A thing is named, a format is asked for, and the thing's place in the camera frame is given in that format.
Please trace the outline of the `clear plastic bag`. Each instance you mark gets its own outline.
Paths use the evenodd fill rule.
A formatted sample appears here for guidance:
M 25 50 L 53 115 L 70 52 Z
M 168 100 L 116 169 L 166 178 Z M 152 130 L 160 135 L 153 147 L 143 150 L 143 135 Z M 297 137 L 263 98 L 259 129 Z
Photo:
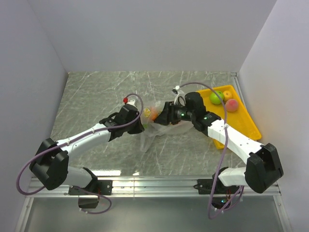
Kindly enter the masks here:
M 156 136 L 175 135 L 188 132 L 193 125 L 188 121 L 182 121 L 176 125 L 162 126 L 154 123 L 149 116 L 152 111 L 161 113 L 164 107 L 163 101 L 154 101 L 144 107 L 140 117 L 142 125 L 147 124 L 148 127 L 140 135 L 140 151 L 145 153 L 150 148 Z

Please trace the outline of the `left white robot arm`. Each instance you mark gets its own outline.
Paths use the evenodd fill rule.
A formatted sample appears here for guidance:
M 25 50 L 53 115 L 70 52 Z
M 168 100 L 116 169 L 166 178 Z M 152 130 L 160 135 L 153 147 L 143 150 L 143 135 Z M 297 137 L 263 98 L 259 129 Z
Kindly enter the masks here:
M 88 168 L 70 167 L 70 157 L 81 155 L 100 144 L 121 137 L 124 133 L 143 132 L 139 114 L 136 106 L 127 103 L 119 112 L 75 136 L 58 141 L 46 139 L 37 151 L 43 155 L 32 161 L 29 169 L 48 190 L 67 184 L 80 187 L 85 194 L 92 194 L 98 190 L 97 176 Z

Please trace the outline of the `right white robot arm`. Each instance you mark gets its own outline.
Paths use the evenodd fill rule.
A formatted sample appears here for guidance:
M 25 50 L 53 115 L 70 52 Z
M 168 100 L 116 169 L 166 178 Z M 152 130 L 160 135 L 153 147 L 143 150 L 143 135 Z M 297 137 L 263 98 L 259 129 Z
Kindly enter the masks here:
M 213 189 L 225 192 L 230 186 L 248 186 L 256 193 L 263 193 L 284 174 L 277 149 L 271 143 L 263 145 L 254 141 L 213 112 L 207 111 L 201 95 L 187 93 L 185 104 L 167 101 L 154 122 L 163 126 L 190 121 L 204 135 L 226 144 L 245 163 L 244 168 L 221 168 L 213 175 Z

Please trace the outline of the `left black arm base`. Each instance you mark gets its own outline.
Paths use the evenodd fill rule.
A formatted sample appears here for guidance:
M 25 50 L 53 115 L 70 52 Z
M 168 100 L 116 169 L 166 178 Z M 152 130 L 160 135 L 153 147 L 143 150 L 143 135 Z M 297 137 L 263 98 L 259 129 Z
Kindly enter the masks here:
M 112 180 L 93 180 L 85 188 L 69 187 L 69 196 L 78 197 L 80 211 L 98 215 L 110 210 L 112 202 L 108 196 L 112 193 Z

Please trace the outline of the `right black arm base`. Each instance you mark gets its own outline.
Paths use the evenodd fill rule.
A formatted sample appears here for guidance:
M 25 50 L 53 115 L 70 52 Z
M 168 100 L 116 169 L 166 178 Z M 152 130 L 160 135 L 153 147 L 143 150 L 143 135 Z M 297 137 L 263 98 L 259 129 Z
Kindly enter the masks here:
M 197 184 L 193 187 L 198 190 L 200 195 L 210 195 L 213 179 L 198 179 Z M 239 189 L 238 186 L 225 187 L 220 180 L 217 181 L 214 195 L 223 195 L 223 197 L 213 197 L 211 205 L 215 209 L 221 209 L 231 198 L 231 196 Z

